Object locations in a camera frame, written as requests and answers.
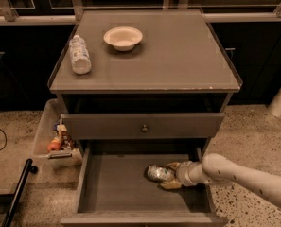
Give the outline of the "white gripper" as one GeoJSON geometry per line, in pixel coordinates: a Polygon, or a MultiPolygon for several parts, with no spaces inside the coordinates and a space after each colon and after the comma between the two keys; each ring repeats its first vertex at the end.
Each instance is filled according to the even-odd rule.
{"type": "Polygon", "coordinates": [[[190,171],[194,167],[194,163],[191,161],[186,162],[172,162],[167,164],[167,167],[176,170],[176,178],[170,181],[165,181],[160,184],[165,190],[180,189],[183,186],[190,187],[196,184],[190,178],[190,171]]]}

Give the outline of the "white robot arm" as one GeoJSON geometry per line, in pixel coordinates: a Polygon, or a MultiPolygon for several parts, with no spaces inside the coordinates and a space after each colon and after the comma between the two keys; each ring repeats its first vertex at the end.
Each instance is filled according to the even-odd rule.
{"type": "Polygon", "coordinates": [[[167,167],[175,171],[175,177],[161,183],[166,190],[198,183],[211,185],[231,181],[281,209],[281,176],[237,165],[217,153],[205,155],[200,163],[174,162],[167,167]]]}

